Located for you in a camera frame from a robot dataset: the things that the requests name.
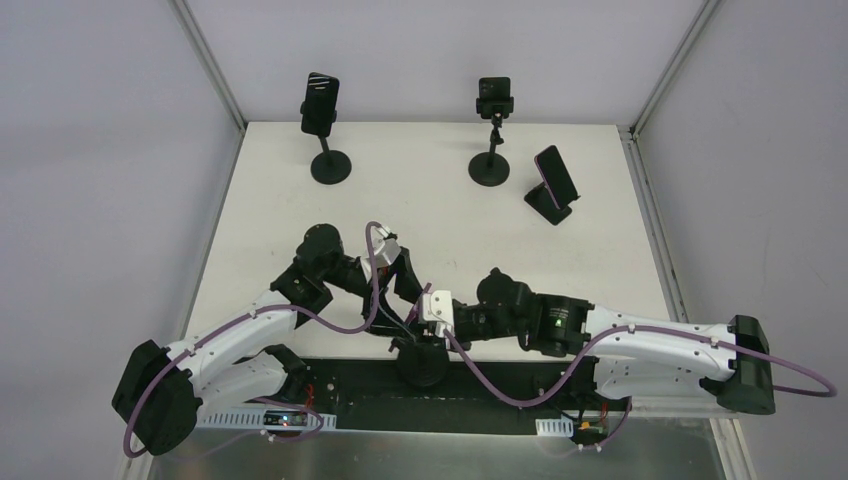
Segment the purple phone with black screen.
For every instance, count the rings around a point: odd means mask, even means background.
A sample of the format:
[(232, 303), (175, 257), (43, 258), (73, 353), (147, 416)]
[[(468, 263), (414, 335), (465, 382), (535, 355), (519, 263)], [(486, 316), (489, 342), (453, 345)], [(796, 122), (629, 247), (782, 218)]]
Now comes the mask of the purple phone with black screen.
[(421, 294), (419, 295), (419, 297), (417, 298), (417, 300), (415, 301), (415, 303), (410, 308), (410, 310), (407, 314), (407, 317), (405, 319), (405, 324), (407, 326), (412, 325), (413, 323), (417, 322), (420, 319), (421, 312), (422, 312), (422, 309), (423, 309), (424, 300), (427, 297), (427, 295), (430, 293), (431, 288), (432, 288), (432, 284), (430, 282), (428, 282), (423, 287)]

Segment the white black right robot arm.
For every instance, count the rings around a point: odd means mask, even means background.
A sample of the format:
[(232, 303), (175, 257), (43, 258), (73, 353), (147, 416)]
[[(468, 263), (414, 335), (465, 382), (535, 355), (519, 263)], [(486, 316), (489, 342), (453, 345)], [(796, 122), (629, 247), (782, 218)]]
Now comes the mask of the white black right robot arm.
[(499, 269), (466, 305), (448, 290), (422, 294), (418, 320), (446, 348), (506, 337), (525, 351), (564, 358), (590, 372), (567, 368), (548, 400), (567, 389), (583, 410), (605, 399), (633, 396), (711, 397), (726, 410), (771, 415), (776, 410), (770, 348), (760, 321), (736, 315), (727, 323), (688, 324), (627, 314), (584, 299), (536, 293)]

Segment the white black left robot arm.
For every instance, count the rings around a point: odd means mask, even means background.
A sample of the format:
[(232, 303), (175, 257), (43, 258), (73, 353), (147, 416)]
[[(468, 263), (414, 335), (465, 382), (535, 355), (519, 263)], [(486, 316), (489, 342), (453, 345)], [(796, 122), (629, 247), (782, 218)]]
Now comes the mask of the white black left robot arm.
[(409, 250), (376, 221), (367, 223), (365, 241), (365, 254), (351, 257), (335, 226), (314, 225), (291, 265), (235, 318), (166, 346), (138, 345), (111, 401), (126, 424), (125, 456), (173, 450), (219, 407), (269, 395), (281, 404), (297, 402), (304, 367), (281, 341), (308, 322), (343, 335), (418, 339), (385, 294), (393, 286), (419, 313), (430, 289), (415, 276)]

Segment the black round-base phone stand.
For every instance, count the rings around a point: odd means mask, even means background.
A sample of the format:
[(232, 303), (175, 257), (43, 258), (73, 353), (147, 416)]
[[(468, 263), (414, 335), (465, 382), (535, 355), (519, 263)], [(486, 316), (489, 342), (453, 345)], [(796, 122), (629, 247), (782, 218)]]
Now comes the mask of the black round-base phone stand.
[(395, 366), (400, 379), (416, 389), (428, 389), (448, 375), (450, 360), (444, 342), (412, 341), (395, 338), (391, 346), (397, 351)]

